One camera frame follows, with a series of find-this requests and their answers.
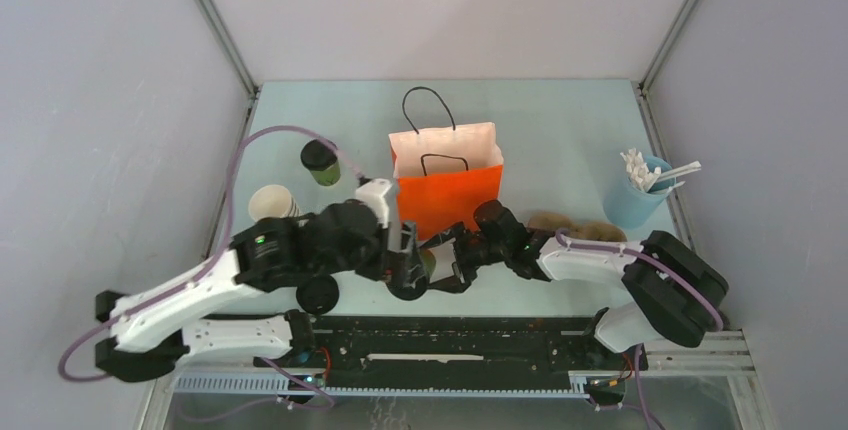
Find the orange paper bag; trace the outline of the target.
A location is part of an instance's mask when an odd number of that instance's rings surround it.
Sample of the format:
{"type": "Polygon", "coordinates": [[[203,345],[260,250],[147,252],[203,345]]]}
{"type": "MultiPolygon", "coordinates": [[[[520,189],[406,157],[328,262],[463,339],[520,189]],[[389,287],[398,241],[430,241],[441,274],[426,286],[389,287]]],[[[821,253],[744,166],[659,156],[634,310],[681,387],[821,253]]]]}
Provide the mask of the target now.
{"type": "Polygon", "coordinates": [[[428,240],[456,223],[474,230],[474,211],[499,196],[504,157],[493,122],[457,124],[442,97],[447,127],[418,128],[388,135],[393,177],[399,185],[403,221],[428,240]]]}

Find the brown pulp cup carrier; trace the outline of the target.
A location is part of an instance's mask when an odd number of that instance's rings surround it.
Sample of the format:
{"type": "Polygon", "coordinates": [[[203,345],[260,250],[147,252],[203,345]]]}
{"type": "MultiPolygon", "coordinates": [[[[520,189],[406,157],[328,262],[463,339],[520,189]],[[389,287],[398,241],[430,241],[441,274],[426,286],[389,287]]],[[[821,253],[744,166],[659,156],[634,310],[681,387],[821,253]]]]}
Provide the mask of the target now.
{"type": "Polygon", "coordinates": [[[599,242],[626,242],[627,236],[617,226],[603,221],[576,221],[565,214],[555,212],[537,212],[527,221],[532,229],[554,232],[564,229],[565,233],[575,239],[599,242]]]}

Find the black coffee cup lid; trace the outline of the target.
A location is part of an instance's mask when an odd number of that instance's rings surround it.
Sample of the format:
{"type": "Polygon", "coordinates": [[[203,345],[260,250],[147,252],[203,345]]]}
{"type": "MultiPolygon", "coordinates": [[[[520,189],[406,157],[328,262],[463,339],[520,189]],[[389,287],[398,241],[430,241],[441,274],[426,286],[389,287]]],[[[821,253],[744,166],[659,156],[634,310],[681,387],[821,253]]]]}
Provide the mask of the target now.
{"type": "Polygon", "coordinates": [[[300,152],[300,161],[309,171],[324,171],[338,162],[337,146],[319,139],[309,141],[300,152]]]}

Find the green paper coffee cup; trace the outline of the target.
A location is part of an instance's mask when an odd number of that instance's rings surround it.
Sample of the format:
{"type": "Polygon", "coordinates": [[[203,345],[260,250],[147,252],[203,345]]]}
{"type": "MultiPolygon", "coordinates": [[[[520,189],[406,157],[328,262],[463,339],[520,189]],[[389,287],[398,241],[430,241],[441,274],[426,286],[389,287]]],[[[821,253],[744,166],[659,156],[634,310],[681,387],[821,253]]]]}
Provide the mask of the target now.
{"type": "Polygon", "coordinates": [[[318,185],[329,187],[339,182],[341,178],[341,169],[339,163],[334,162],[325,168],[312,169],[310,174],[318,185]]]}

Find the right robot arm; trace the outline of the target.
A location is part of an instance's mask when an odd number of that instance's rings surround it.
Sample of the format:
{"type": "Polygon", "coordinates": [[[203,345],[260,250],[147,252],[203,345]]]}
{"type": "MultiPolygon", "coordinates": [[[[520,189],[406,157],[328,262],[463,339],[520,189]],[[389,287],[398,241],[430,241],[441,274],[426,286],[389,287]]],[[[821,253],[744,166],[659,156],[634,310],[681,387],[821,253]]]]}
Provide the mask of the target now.
{"type": "Polygon", "coordinates": [[[525,280],[583,281],[626,292],[629,299],[593,317],[581,342],[585,361],[606,368],[621,353],[656,340],[698,347],[721,331],[719,310],[729,284],[713,267],[669,232],[654,230],[630,241],[618,227],[541,212],[520,222],[500,201],[481,204],[470,229],[457,222],[423,241],[426,253],[448,246],[452,274],[433,290],[462,293],[484,267],[502,264],[525,280]]]}

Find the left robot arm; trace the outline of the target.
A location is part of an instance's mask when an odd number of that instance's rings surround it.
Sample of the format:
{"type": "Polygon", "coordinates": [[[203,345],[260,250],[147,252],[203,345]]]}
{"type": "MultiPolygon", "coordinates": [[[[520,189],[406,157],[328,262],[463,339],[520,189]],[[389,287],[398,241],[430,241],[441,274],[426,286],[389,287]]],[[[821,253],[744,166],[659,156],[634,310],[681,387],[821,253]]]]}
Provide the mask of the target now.
{"type": "Polygon", "coordinates": [[[112,324],[95,366],[127,383],[154,380],[191,360],[267,358],[304,366],[316,353],[311,316],[340,294],[333,274],[383,282],[402,300],[427,290],[415,228],[387,223],[347,200],[318,214],[264,218],[227,249],[155,289],[103,291],[96,316],[112,324]]]}

